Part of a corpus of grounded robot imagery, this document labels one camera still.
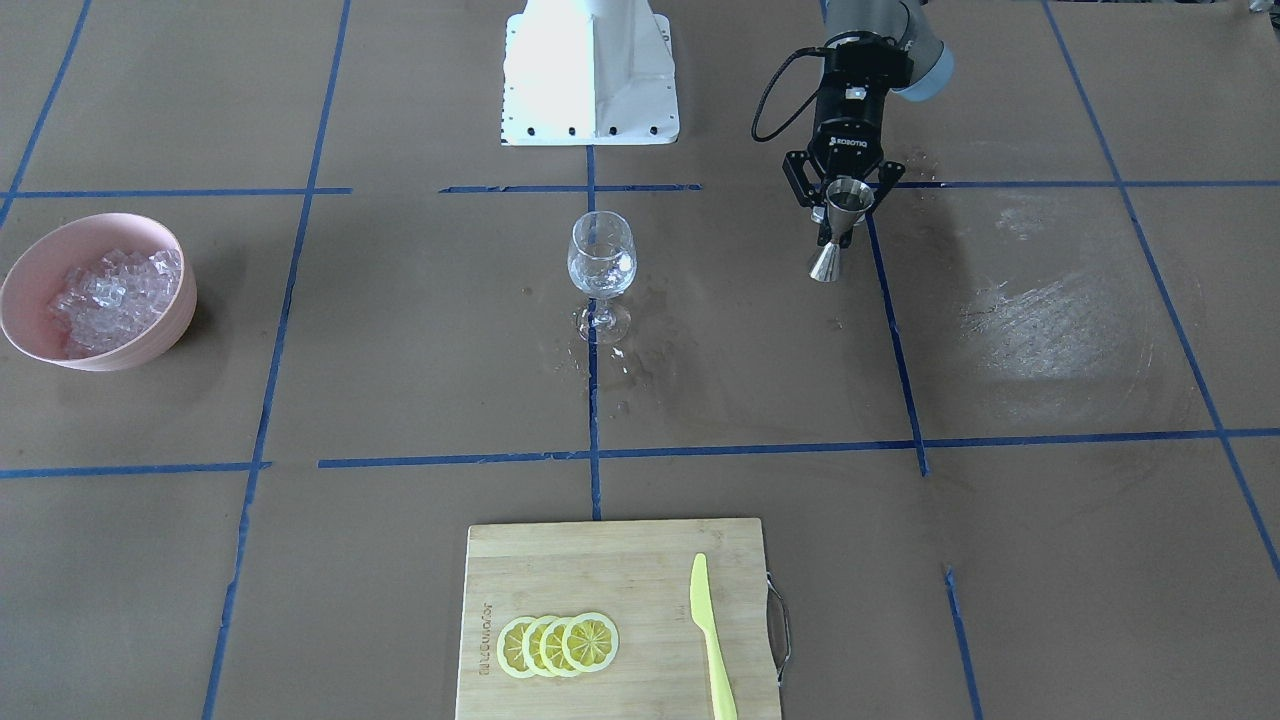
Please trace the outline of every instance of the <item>bowl of ice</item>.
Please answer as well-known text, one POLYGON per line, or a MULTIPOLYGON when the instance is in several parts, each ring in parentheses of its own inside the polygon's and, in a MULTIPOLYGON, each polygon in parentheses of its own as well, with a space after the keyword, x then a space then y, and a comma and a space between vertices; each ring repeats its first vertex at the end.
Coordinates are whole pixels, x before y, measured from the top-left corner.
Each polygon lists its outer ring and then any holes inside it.
POLYGON ((90 215, 40 238, 0 287, 0 328, 22 352, 77 370, 124 370, 178 342, 196 277, 169 228, 90 215))

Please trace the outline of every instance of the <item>cutting board handle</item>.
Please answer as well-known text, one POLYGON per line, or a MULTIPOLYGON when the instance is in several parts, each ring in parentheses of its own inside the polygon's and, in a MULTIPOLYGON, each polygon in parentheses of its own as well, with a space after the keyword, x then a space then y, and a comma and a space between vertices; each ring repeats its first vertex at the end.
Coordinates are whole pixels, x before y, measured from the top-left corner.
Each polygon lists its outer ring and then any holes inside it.
POLYGON ((787 662, 791 661, 791 615, 787 612, 787 601, 782 598, 777 584, 773 583, 773 573, 764 571, 764 582, 769 585, 769 601, 778 607, 778 612, 767 612, 765 624, 769 632, 769 648, 773 651, 773 666, 778 669, 778 688, 782 687, 782 676, 787 671, 787 662), (773 630, 774 618, 782 624, 782 647, 776 641, 777 633, 773 630))

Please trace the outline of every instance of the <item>cutting board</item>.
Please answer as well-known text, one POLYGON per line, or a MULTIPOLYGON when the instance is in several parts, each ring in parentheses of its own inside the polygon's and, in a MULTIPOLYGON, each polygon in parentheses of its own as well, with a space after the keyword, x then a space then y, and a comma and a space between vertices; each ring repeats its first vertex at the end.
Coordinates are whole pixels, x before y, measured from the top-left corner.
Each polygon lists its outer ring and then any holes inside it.
POLYGON ((471 527, 457 720, 710 719, 705 644, 689 616, 698 552, 739 717, 781 720, 758 519, 471 527), (498 633, 513 618, 593 610, 618 626, 604 670, 516 679, 498 666, 498 633))

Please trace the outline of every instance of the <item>plastic knife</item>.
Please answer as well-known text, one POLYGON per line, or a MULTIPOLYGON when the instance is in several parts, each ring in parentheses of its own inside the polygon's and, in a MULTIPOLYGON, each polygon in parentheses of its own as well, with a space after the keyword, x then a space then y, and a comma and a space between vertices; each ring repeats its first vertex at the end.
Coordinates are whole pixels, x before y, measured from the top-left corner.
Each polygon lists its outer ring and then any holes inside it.
POLYGON ((712 684, 712 712, 716 720, 737 720, 737 706, 733 705, 733 691, 724 670, 724 657, 719 651, 719 637, 716 634, 716 615, 712 612, 712 588, 707 580, 707 556, 699 552, 694 556, 694 570, 689 578, 689 615, 703 630, 707 638, 707 673, 712 684))

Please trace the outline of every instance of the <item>glass stem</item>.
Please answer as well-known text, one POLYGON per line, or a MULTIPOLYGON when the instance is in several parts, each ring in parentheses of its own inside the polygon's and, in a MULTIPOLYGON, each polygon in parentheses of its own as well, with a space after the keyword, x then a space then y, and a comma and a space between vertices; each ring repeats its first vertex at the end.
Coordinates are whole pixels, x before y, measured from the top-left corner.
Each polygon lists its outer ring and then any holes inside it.
POLYGON ((591 311, 591 327, 608 328, 613 325, 613 309, 609 307, 609 299, 596 297, 595 310, 591 311))

